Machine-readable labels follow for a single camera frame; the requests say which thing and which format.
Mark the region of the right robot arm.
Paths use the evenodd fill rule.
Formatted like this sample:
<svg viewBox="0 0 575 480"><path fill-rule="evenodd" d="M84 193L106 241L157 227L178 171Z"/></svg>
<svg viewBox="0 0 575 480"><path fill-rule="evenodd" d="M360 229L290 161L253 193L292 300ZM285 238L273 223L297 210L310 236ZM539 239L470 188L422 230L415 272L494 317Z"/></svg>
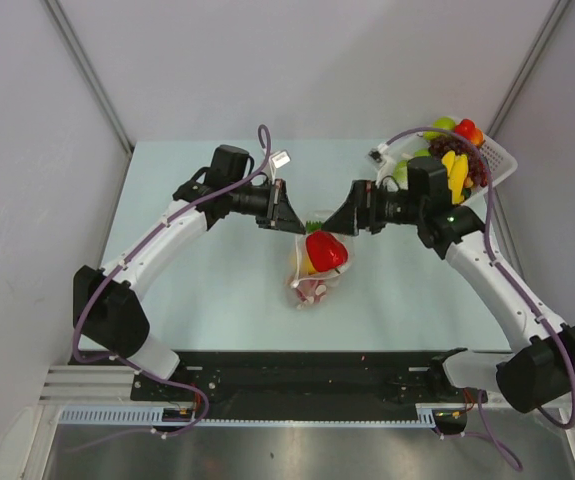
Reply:
<svg viewBox="0 0 575 480"><path fill-rule="evenodd" d="M536 298L493 245L488 227L469 207L455 205L446 167L431 157L408 164L408 187L391 192L368 180L353 182L323 230L356 236L386 225L413 225L432 249L473 288L501 327L508 356L455 349L428 376L430 393L451 401L464 388L498 392L529 413L570 395L575 416L575 325Z"/></svg>

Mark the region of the yellow orange fruit toy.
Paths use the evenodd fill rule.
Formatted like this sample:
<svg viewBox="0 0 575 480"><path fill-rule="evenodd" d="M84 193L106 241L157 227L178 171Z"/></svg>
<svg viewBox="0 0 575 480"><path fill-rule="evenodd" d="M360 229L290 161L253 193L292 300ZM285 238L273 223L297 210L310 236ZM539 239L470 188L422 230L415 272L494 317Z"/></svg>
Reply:
<svg viewBox="0 0 575 480"><path fill-rule="evenodd" d="M291 254L290 262L292 268L300 277L311 276L318 273L306 251L296 250Z"/></svg>

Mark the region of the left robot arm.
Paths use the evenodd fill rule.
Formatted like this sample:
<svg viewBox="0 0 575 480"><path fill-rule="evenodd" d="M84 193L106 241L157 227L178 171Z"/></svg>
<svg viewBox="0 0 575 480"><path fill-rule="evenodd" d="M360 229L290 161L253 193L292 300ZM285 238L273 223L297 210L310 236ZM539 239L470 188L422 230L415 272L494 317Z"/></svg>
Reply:
<svg viewBox="0 0 575 480"><path fill-rule="evenodd" d="M218 146L210 165L176 190L161 218L133 246L98 269L76 272L73 341L87 337L109 356L154 376L152 385L164 398L181 397L188 376L178 369L179 356L152 333L142 301L181 250L230 213L254 217L261 229L304 233L286 183L276 175L289 160L284 150L266 152L256 166L246 150Z"/></svg>

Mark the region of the red bell pepper toy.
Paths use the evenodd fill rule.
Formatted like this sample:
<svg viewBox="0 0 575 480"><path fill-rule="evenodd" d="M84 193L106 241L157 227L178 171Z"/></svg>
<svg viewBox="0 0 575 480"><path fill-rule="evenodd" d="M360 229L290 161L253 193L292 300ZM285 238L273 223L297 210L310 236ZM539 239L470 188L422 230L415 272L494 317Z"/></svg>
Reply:
<svg viewBox="0 0 575 480"><path fill-rule="evenodd" d="M305 239L305 248L318 273L328 272L344 265L349 253L342 242L325 231L315 231Z"/></svg>

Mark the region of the clear zip top bag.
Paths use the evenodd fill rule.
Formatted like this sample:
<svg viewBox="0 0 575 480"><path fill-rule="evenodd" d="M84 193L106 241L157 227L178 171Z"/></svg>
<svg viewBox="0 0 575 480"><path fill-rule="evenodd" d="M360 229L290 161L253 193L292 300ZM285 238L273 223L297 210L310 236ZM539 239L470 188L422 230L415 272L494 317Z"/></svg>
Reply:
<svg viewBox="0 0 575 480"><path fill-rule="evenodd" d="M351 236L322 231L329 210L310 211L305 234L296 235L289 256L286 297L297 310L323 302L338 286L354 260Z"/></svg>

